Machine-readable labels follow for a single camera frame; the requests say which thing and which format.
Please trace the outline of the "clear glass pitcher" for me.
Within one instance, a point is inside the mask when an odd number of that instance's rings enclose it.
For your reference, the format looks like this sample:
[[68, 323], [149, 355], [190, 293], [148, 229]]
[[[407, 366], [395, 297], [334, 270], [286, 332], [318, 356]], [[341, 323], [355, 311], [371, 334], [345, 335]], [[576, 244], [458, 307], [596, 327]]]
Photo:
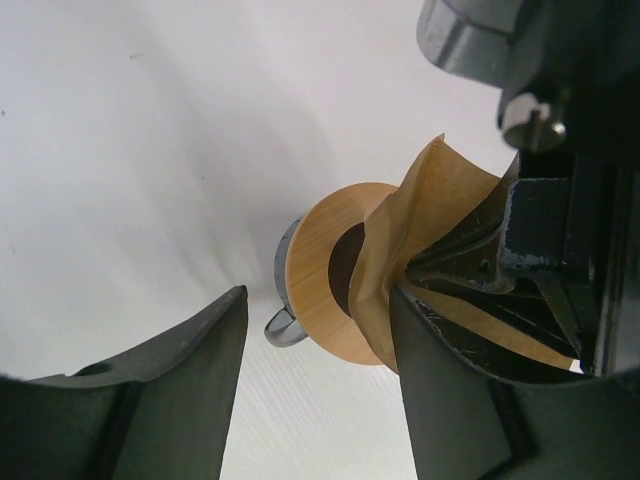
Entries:
[[274, 255], [274, 285], [282, 302], [282, 308], [265, 325], [264, 336], [276, 348], [291, 347], [307, 338], [307, 333], [294, 314], [286, 286], [287, 254], [301, 220], [301, 217], [297, 218], [284, 232]]

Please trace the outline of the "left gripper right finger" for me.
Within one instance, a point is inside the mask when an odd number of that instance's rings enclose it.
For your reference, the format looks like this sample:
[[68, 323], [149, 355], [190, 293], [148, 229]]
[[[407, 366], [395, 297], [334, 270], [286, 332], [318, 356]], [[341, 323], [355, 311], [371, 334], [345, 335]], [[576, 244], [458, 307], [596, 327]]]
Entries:
[[639, 373], [581, 375], [507, 350], [394, 288], [390, 319], [421, 479], [635, 479]]

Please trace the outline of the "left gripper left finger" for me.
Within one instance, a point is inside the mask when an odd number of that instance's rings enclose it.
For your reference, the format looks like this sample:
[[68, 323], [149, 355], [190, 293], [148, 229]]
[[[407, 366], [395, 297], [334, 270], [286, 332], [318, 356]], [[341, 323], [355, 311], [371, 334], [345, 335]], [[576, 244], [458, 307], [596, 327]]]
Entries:
[[77, 373], [1, 380], [5, 479], [216, 479], [248, 330], [231, 288], [190, 319]]

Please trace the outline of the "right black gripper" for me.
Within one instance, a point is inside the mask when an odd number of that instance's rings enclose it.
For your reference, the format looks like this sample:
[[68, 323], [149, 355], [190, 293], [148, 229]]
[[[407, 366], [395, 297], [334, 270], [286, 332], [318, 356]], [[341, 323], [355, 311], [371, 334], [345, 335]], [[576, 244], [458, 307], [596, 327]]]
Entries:
[[489, 195], [415, 255], [414, 285], [480, 310], [599, 374], [639, 365], [639, 5], [525, 1], [509, 40], [504, 140], [571, 172], [551, 285], [506, 280], [498, 252], [516, 157]]

